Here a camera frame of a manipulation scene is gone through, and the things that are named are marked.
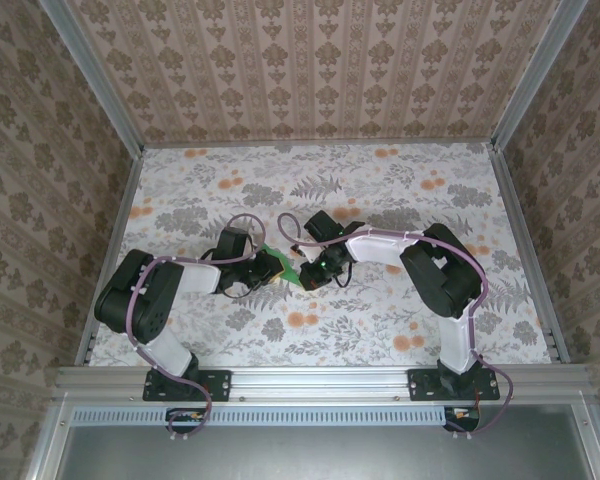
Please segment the green square paper sheet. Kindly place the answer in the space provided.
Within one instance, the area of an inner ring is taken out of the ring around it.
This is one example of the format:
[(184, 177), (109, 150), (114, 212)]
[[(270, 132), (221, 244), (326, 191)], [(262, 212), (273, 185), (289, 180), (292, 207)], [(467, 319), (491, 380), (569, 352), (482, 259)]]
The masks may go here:
[[(280, 250), (278, 250), (276, 248), (272, 248), (268, 245), (263, 246), (263, 251), (266, 252), (267, 254), (269, 254), (270, 252), (281, 252)], [(293, 269), (292, 262), (288, 257), (287, 257), (287, 268), (285, 269), (285, 273), (282, 275), (282, 277), (280, 279), (286, 280), (286, 281), (290, 282), (291, 284), (294, 284), (297, 286), (301, 285), (299, 274)]]

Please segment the grey metal sheet panel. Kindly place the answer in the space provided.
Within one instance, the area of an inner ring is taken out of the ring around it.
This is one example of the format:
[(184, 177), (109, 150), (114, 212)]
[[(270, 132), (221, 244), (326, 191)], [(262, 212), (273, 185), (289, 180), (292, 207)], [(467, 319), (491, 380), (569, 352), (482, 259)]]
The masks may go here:
[(441, 427), (78, 427), (58, 480), (593, 480), (563, 407), (512, 407), (470, 439)]

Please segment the small controller circuit board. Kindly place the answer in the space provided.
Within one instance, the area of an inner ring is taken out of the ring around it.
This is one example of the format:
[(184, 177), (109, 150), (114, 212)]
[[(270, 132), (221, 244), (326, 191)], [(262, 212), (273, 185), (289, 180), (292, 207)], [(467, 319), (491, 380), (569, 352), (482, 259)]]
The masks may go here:
[(480, 423), (478, 407), (445, 407), (443, 428), (452, 433), (475, 431)]
[(190, 435), (205, 423), (205, 416), (205, 408), (168, 409), (165, 414), (165, 427), (172, 435)]

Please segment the wide aluminium frame rail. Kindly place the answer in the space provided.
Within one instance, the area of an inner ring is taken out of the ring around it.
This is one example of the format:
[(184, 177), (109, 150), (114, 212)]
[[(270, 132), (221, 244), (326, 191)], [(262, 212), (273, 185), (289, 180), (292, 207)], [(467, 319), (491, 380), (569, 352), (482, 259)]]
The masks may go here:
[[(398, 367), (232, 367), (229, 400), (234, 404), (383, 404), (413, 401), (407, 371)], [(595, 389), (582, 365), (504, 365), (495, 373), (499, 400), (513, 385), (518, 404), (571, 404), (591, 401)], [(146, 367), (65, 367), (55, 381), (52, 397), (84, 403), (122, 404), (142, 400)]]

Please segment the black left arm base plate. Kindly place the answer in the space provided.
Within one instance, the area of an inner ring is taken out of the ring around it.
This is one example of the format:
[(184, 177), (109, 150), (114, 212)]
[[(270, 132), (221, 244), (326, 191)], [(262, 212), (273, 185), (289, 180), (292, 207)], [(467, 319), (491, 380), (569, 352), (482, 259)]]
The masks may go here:
[[(211, 399), (227, 402), (231, 390), (230, 370), (200, 370), (198, 383)], [(150, 370), (145, 377), (142, 399), (147, 402), (203, 402), (205, 396), (189, 384), (171, 380), (156, 370)]]

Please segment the aluminium side rail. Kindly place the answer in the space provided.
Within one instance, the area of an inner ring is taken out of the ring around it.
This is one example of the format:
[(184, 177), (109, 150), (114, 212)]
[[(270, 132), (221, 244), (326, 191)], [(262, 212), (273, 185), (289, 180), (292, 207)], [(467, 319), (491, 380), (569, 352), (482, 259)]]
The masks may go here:
[(95, 305), (99, 294), (106, 286), (116, 268), (117, 258), (124, 237), (126, 224), (131, 212), (135, 192), (137, 190), (143, 168), (143, 153), (134, 158), (131, 163), (129, 177), (127, 179), (121, 202), (117, 211), (115, 222), (111, 231), (111, 237), (104, 257), (99, 278), (96, 283), (94, 295), (88, 310), (80, 344), (73, 365), (82, 367), (88, 365), (91, 358), (93, 342), (97, 336), (99, 322), (95, 318)]
[(569, 364), (571, 358), (504, 154), (499, 147), (490, 143), (487, 143), (487, 151), (542, 327), (547, 351), (553, 363)]

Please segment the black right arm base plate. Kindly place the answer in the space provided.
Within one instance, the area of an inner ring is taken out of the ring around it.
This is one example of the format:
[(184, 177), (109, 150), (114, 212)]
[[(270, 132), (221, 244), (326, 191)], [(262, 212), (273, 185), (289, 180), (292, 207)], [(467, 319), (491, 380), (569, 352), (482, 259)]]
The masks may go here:
[(430, 368), (410, 369), (407, 378), (413, 401), (499, 400), (501, 397), (495, 373), (489, 369), (462, 375)]

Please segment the aluminium frame post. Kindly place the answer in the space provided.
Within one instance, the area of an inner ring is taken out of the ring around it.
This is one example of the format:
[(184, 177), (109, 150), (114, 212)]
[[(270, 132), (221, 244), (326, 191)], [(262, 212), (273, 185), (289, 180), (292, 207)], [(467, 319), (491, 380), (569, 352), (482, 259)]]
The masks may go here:
[(97, 58), (76, 16), (65, 0), (40, 0), (40, 3), (132, 160), (139, 160), (144, 147), (139, 129), (133, 124), (122, 97), (106, 75), (104, 62)]
[(491, 144), (495, 150), (503, 150), (511, 140), (587, 2), (588, 0), (560, 1), (491, 136)]

